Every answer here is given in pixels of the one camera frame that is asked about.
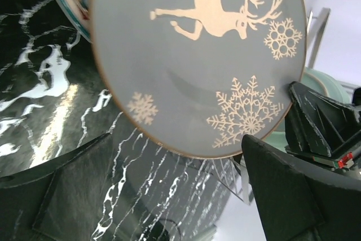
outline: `black marble surface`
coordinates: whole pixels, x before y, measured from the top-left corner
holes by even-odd
[[[230,193],[215,171],[232,185],[231,163],[181,157],[139,132],[116,107],[90,44],[55,0],[1,0],[0,177],[105,132],[114,132],[118,146],[116,178],[99,203],[92,240],[147,240],[159,222],[170,240],[192,240],[219,219]]]

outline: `gold snowflake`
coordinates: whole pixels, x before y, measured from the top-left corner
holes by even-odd
[[[130,112],[133,112],[133,118],[135,121],[147,125],[151,125],[157,113],[158,109],[153,105],[153,98],[149,94],[141,94],[135,92],[132,100],[128,104]]]
[[[255,135],[265,128],[265,121],[271,122],[283,109],[283,104],[273,104],[270,98],[274,97],[275,87],[271,86],[264,91],[257,91],[257,78],[251,77],[247,87],[242,88],[238,79],[232,80],[232,95],[216,92],[218,105],[222,113],[207,119],[207,123],[220,131],[212,145],[220,148],[240,142],[244,134]]]
[[[302,39],[302,33],[294,29],[293,21],[287,18],[281,23],[272,21],[270,32],[265,38],[265,45],[272,50],[273,57],[277,60],[283,57],[294,57],[296,44]]]

